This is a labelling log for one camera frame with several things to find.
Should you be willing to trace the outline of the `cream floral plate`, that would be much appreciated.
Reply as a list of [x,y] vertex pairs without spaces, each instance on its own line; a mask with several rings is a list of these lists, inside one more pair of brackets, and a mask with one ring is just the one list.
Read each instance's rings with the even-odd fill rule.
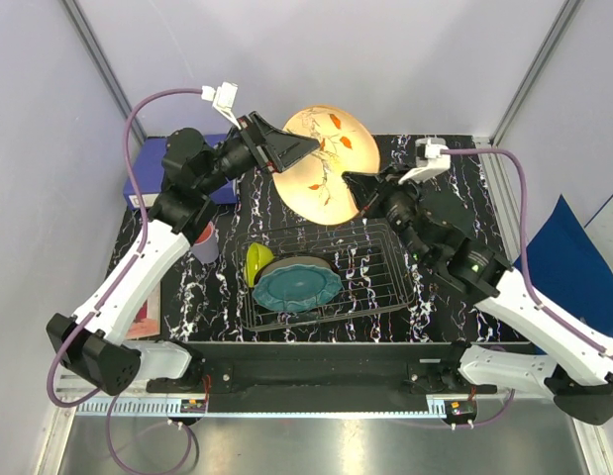
[[380,153],[372,134],[348,112],[327,105],[297,112],[284,129],[317,140],[319,147],[273,176],[283,204],[318,225],[335,226],[352,220],[358,208],[342,174],[379,171]]

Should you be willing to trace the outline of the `pink plastic cup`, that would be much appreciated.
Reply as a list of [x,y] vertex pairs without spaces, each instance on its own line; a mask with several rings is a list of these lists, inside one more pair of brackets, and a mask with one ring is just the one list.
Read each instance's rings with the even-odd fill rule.
[[214,232],[215,232],[214,224],[212,222],[209,222],[207,226],[205,227],[205,229],[203,230],[203,232],[201,233],[201,235],[195,241],[195,243],[200,245],[200,244],[203,244],[204,242],[211,240],[214,236]]

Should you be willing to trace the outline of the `teal scalloped plate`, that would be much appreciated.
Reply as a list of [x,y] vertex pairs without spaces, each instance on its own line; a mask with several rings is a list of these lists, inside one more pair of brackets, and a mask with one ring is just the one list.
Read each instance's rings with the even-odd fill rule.
[[327,305],[342,290],[337,272],[297,264],[262,272],[253,288],[253,298],[270,311],[302,313]]

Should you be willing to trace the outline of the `lilac plastic cup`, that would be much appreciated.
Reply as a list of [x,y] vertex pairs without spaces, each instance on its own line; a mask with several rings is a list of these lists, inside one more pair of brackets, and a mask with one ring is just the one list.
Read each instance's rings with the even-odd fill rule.
[[202,264],[210,264],[215,262],[220,254],[216,230],[211,240],[200,245],[193,243],[191,252]]

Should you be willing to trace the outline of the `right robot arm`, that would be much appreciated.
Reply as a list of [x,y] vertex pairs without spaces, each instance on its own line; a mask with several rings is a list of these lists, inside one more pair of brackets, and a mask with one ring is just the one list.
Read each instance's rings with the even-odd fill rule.
[[385,220],[415,262],[541,349],[528,355],[456,343],[438,370],[442,386],[455,393],[468,385],[506,387],[551,400],[587,424],[610,421],[613,338],[529,292],[521,270],[472,236],[474,214],[457,197],[426,194],[402,176],[395,168],[342,175],[361,216]]

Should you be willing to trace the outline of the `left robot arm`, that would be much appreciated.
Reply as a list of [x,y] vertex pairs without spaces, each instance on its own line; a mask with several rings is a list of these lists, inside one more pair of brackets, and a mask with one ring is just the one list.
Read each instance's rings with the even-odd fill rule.
[[109,396],[139,379],[167,379],[180,391],[195,390],[203,378],[201,354],[171,341],[127,341],[132,322],[214,217],[213,192],[254,168],[283,172],[319,146],[318,140],[278,129],[256,112],[238,118],[215,146],[195,129],[171,134],[161,191],[137,240],[84,304],[69,316],[50,318],[51,367],[64,367]]

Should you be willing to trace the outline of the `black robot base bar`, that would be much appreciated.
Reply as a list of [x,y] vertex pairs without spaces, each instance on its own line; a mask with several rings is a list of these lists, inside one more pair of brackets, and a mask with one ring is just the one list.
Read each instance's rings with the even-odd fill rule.
[[371,388],[403,394],[464,393],[460,358],[471,343],[192,342],[191,374],[151,378],[150,393],[214,394],[251,388]]

